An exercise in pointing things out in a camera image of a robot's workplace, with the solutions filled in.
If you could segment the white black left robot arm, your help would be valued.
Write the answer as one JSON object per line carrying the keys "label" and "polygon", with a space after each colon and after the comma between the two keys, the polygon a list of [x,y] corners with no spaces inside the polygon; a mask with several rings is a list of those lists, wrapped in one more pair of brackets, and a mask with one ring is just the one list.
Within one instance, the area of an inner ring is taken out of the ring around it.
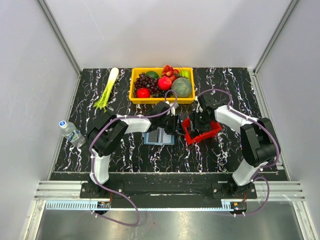
{"label": "white black left robot arm", "polygon": [[146,112],[146,115],[119,115],[107,111],[98,117],[93,128],[87,133],[90,143],[91,172],[93,181],[91,192],[98,198],[107,195],[109,186],[109,164],[112,153],[120,145],[126,134],[150,133],[163,129],[166,134],[177,132],[178,116],[176,115],[176,102],[162,101]]}

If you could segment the red plastic card tray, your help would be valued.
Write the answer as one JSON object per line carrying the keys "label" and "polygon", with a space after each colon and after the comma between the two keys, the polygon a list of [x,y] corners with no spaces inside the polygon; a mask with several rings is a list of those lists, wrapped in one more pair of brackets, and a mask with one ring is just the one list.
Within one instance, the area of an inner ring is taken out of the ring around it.
{"label": "red plastic card tray", "polygon": [[184,138],[188,145],[198,144],[206,139],[215,138],[216,135],[222,130],[219,123],[211,121],[209,124],[209,131],[200,133],[199,131],[192,131],[191,120],[189,118],[182,122],[182,128],[185,131]]}

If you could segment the blue leather card holder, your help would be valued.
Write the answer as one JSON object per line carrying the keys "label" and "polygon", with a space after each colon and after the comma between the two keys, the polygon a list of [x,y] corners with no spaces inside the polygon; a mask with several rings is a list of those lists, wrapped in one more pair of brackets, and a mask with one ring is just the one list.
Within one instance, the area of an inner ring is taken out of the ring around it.
{"label": "blue leather card holder", "polygon": [[156,130],[159,131],[158,143],[151,144],[150,142],[148,142],[148,132],[144,132],[142,134],[144,145],[156,145],[156,146],[168,145],[168,146],[170,146],[170,145],[174,144],[174,142],[175,142],[174,135],[165,133],[165,130],[163,128],[157,128]]}

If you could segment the black VIP card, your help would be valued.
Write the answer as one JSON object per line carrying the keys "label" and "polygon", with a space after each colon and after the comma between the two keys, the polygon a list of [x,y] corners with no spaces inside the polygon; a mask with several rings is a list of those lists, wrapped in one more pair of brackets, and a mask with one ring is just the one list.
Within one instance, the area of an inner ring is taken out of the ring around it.
{"label": "black VIP card", "polygon": [[148,138],[147,138],[148,143],[155,144],[155,143],[158,143],[158,141],[159,141],[159,131],[158,130],[154,130],[154,131],[148,133]]}

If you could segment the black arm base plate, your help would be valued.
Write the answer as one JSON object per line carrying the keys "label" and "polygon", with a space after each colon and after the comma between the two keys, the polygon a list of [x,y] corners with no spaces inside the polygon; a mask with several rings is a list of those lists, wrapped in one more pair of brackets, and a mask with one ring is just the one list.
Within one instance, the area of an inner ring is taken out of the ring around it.
{"label": "black arm base plate", "polygon": [[253,184],[243,192],[233,194],[223,192],[224,183],[218,182],[116,182],[108,183],[107,187],[118,191],[127,197],[133,196],[202,196],[213,199],[248,199],[257,198],[257,192]]}

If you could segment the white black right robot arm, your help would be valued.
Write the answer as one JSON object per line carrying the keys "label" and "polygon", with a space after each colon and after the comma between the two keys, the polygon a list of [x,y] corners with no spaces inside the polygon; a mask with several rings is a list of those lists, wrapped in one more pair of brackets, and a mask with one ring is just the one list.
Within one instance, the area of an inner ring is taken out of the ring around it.
{"label": "white black right robot arm", "polygon": [[239,198],[258,171],[277,161],[281,153],[273,124],[268,118],[253,118],[235,110],[230,102],[216,102],[207,91],[197,97],[198,107],[182,122],[185,140],[190,145],[215,137],[221,124],[241,138],[243,160],[224,186],[224,191]]}

